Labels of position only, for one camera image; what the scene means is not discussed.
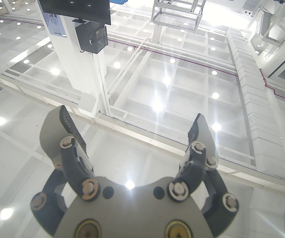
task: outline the black box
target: black box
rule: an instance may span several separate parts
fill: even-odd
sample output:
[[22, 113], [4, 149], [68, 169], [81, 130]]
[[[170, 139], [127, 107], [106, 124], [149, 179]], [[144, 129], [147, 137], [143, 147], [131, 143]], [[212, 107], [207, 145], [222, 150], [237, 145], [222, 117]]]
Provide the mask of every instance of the black box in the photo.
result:
[[75, 27], [80, 47], [83, 51], [98, 54], [108, 45], [106, 26], [88, 22]]

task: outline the metal frame structure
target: metal frame structure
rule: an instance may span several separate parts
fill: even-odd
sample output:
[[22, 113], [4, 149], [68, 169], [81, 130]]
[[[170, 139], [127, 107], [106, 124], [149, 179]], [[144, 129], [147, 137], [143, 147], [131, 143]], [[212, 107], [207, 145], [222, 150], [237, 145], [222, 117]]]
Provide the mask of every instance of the metal frame structure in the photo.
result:
[[[203, 12], [203, 7], [205, 5], [206, 0], [203, 0], [201, 4], [199, 4], [199, 0], [193, 0], [193, 2], [186, 2], [186, 1], [181, 1], [181, 0], [155, 0], [154, 6], [152, 8], [152, 22], [155, 24], [171, 27], [174, 29], [179, 29], [179, 30], [185, 30], [189, 32], [195, 33], [201, 18], [202, 18], [202, 12]], [[184, 8], [181, 6], [178, 6], [174, 3], [182, 3], [185, 4], [189, 8]], [[183, 21], [190, 21], [191, 23], [194, 23], [194, 25], [190, 25], [189, 28], [185, 26], [179, 26], [179, 25], [173, 25], [167, 22], [162, 21], [161, 16], [169, 16], [173, 17], [176, 19], [181, 19]]]

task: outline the poster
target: poster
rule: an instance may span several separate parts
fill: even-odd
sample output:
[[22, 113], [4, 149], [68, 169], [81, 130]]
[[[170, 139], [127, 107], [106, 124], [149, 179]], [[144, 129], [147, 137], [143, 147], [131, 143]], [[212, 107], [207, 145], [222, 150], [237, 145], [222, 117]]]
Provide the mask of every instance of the poster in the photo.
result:
[[67, 38], [60, 15], [52, 14], [52, 13], [45, 13], [42, 10], [42, 7], [40, 5], [39, 0], [37, 0], [37, 1], [38, 1], [39, 6], [40, 6], [43, 18], [46, 22], [46, 25], [49, 29], [50, 34]]

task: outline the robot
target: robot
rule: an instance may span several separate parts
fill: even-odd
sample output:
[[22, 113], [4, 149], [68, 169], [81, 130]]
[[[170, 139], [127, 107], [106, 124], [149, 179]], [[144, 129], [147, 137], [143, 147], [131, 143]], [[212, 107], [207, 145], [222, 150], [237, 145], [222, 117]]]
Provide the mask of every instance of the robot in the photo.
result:
[[[239, 211], [217, 171], [218, 155], [208, 125], [198, 114], [175, 178], [164, 177], [134, 189], [96, 177], [86, 143], [65, 106], [49, 112], [40, 143], [54, 171], [31, 201], [40, 225], [54, 238], [213, 238]], [[204, 181], [209, 197], [200, 210], [190, 195]], [[66, 183], [77, 194], [69, 208]]]

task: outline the white column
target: white column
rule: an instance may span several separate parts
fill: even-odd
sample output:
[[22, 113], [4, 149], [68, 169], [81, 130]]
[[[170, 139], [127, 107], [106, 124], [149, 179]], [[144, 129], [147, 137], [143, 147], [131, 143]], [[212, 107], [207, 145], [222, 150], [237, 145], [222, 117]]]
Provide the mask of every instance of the white column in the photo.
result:
[[285, 197], [254, 188], [249, 207], [250, 238], [285, 237]]
[[79, 103], [80, 112], [93, 117], [100, 110], [109, 115], [104, 51], [98, 54], [81, 52], [75, 31], [80, 24], [72, 22], [73, 17], [58, 15], [64, 27], [64, 36], [63, 33], [62, 36], [50, 34], [38, 3], [36, 6], [72, 87], [83, 93]]
[[154, 34], [152, 36], [153, 43], [159, 43], [160, 36], [161, 36], [162, 25], [155, 24]]
[[12, 11], [12, 9], [11, 9], [11, 6], [10, 6], [8, 0], [2, 0], [2, 2], [3, 2], [3, 4], [4, 4], [4, 7], [5, 7], [7, 13], [8, 13], [8, 14], [13, 14], [13, 11]]
[[244, 96], [256, 169], [285, 178], [285, 150], [268, 89], [241, 32], [228, 28], [226, 33]]

